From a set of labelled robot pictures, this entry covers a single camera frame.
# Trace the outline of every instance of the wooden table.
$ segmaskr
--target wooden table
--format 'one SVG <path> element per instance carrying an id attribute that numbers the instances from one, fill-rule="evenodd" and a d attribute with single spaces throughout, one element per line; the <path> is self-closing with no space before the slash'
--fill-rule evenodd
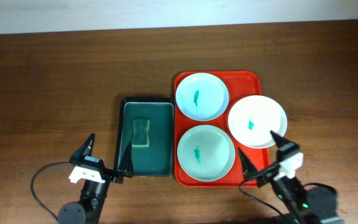
<path id="1" fill-rule="evenodd" d="M 30 194 L 45 164 L 67 161 L 90 133 L 113 166 L 119 102 L 173 96 L 186 70 L 250 70 L 287 112 L 305 153 L 298 177 L 339 191 L 358 223 L 358 21 L 0 35 L 0 223 L 53 223 Z M 271 148 L 271 160 L 275 160 Z M 39 197 L 57 213 L 78 200 L 71 167 L 45 171 Z M 255 196 L 284 205 L 270 186 Z M 186 189 L 173 177 L 110 186 L 100 223 L 214 223 L 276 215 L 237 189 Z"/>

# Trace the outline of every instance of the white bowl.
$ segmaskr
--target white bowl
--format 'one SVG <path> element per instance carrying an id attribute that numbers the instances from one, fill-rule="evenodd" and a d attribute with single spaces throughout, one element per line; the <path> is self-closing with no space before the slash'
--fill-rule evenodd
<path id="1" fill-rule="evenodd" d="M 178 145 L 181 168 L 192 178 L 214 181 L 232 168 L 236 151 L 230 137 L 211 125 L 199 125 L 188 130 Z"/>
<path id="2" fill-rule="evenodd" d="M 179 110 L 196 121 L 210 121 L 223 114 L 229 104 L 229 91 L 218 77 L 195 73 L 178 85 L 175 99 Z"/>
<path id="3" fill-rule="evenodd" d="M 263 149 L 275 144 L 270 130 L 284 136 L 287 116 L 276 101 L 266 96 L 248 96 L 231 108 L 228 125 L 233 137 L 241 144 Z"/>

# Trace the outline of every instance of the green sponge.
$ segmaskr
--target green sponge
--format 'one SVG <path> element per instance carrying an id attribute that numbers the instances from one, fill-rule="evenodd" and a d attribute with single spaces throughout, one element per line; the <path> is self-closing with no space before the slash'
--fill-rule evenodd
<path id="1" fill-rule="evenodd" d="M 149 128 L 150 120 L 134 119 L 134 136 L 132 138 L 132 147 L 149 147 Z"/>

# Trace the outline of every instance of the white bracket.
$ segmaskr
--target white bracket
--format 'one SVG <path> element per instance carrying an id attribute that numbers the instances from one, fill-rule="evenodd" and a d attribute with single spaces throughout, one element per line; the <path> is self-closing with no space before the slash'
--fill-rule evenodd
<path id="1" fill-rule="evenodd" d="M 302 163 L 303 153 L 301 152 L 297 152 L 288 159 L 279 162 L 280 168 L 278 169 L 278 174 L 273 178 L 273 180 L 280 180 L 284 176 L 287 176 L 289 179 L 294 178 L 295 171 L 302 166 Z"/>
<path id="2" fill-rule="evenodd" d="M 71 183 L 77 183 L 80 179 L 92 180 L 101 184 L 105 183 L 105 180 L 102 179 L 98 171 L 79 166 L 74 167 L 68 178 Z"/>

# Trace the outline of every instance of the white wall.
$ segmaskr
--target white wall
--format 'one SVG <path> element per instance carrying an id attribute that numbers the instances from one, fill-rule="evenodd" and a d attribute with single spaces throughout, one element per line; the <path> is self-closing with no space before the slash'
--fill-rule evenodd
<path id="1" fill-rule="evenodd" d="M 0 0 L 0 34 L 358 19 L 358 0 Z"/>

